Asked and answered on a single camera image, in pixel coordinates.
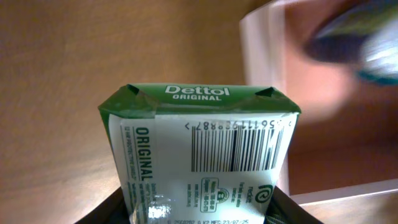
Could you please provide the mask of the green Dettol soap bar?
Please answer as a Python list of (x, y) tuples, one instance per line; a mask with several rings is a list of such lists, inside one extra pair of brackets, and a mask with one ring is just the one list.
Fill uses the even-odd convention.
[(131, 223), (264, 223), (300, 108), (273, 87), (128, 84), (99, 105)]

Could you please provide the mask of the white cardboard box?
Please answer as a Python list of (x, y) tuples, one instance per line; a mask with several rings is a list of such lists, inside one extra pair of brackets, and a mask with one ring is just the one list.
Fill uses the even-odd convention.
[(361, 2), (270, 1), (239, 23), (246, 83), (273, 86), (301, 109), (278, 181), (299, 204), (397, 193), (397, 84), (304, 49), (326, 20)]

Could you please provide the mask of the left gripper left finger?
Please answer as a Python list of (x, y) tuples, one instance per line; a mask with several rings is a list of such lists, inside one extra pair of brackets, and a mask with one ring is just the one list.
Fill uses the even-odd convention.
[(122, 188), (115, 190), (106, 200), (75, 224), (129, 224), (129, 214)]

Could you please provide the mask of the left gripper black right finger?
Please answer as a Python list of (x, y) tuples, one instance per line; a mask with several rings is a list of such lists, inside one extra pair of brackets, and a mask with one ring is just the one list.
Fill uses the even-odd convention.
[(278, 187), (274, 188), (264, 224), (323, 224)]

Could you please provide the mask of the teal mouthwash bottle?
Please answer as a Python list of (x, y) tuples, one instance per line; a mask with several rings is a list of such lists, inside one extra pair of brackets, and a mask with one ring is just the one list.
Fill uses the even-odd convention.
[(304, 45), (314, 60), (341, 63), (380, 85), (397, 84), (397, 0), (363, 1), (332, 16)]

